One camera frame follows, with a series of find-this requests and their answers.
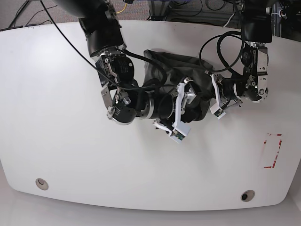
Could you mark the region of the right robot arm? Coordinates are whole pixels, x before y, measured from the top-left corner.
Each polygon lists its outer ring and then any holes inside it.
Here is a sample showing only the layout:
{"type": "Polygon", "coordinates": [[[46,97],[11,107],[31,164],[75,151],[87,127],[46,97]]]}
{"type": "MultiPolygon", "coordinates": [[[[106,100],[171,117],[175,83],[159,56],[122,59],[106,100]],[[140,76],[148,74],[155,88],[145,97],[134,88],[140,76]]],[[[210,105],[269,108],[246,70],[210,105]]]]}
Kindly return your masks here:
{"type": "Polygon", "coordinates": [[[59,0],[57,4],[79,20],[102,84],[108,118],[121,125],[128,125],[135,118],[153,119],[154,126],[170,138],[183,140],[190,132],[182,116],[188,97],[185,88],[192,83],[191,78],[181,76],[168,82],[161,65],[129,52],[117,12],[109,0],[59,0]],[[151,65],[153,77],[142,86],[134,78],[133,58],[151,65]]]}

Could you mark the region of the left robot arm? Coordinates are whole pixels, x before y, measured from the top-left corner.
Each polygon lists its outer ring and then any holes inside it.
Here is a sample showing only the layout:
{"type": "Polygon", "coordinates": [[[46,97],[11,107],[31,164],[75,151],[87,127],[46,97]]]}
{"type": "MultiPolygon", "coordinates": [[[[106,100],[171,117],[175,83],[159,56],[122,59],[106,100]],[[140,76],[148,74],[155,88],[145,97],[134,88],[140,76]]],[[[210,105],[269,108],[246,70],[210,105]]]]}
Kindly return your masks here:
{"type": "Polygon", "coordinates": [[[235,101],[237,105],[240,105],[243,99],[254,103],[266,99],[269,92],[267,85],[269,55],[265,45],[272,42],[272,4],[270,0],[241,1],[241,8],[234,5],[241,30],[239,32],[228,31],[215,36],[218,58],[224,70],[231,72],[231,77],[224,78],[220,75],[221,70],[205,67],[211,76],[215,91],[216,102],[210,108],[212,114],[216,116],[224,114],[230,101],[235,101]],[[234,62],[241,61],[244,66],[242,74],[236,72],[232,68],[234,64],[228,64],[222,55],[221,44],[227,37],[241,40],[240,52],[234,62]]]}

